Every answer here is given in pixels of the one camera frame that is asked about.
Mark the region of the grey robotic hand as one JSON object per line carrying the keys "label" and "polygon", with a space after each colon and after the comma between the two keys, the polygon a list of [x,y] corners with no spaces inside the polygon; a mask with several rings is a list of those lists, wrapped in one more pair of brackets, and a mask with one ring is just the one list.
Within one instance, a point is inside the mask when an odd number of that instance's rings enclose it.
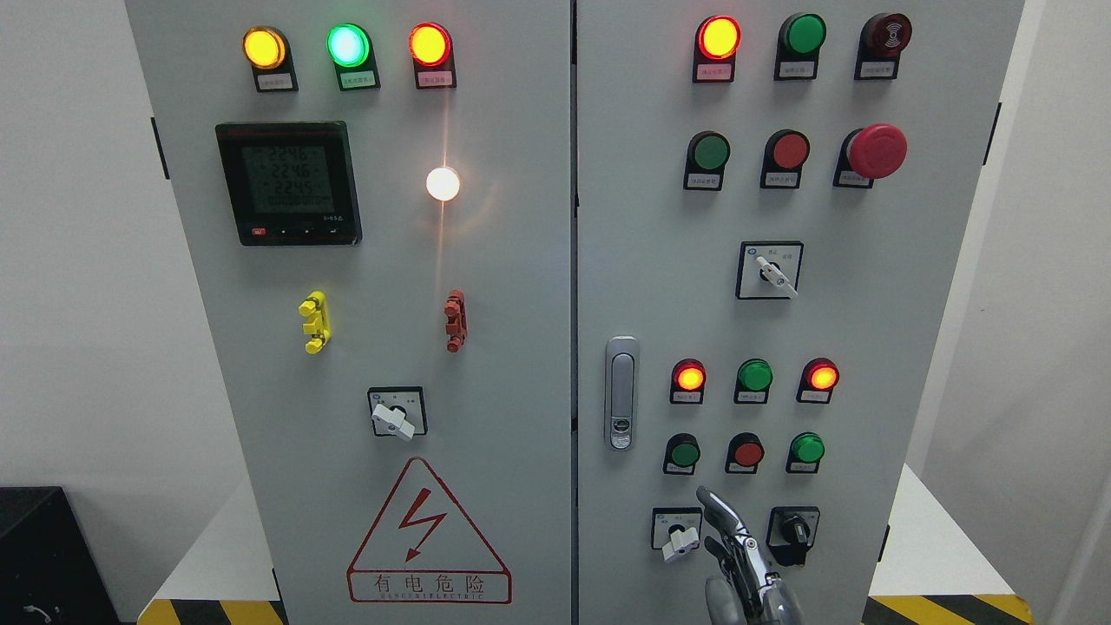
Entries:
{"label": "grey robotic hand", "polygon": [[802,624],[803,613],[785,579],[767,566],[765,555],[745,522],[725,498],[697,488],[705,521],[720,540],[702,540],[721,575],[705,579],[705,605],[713,624]]}

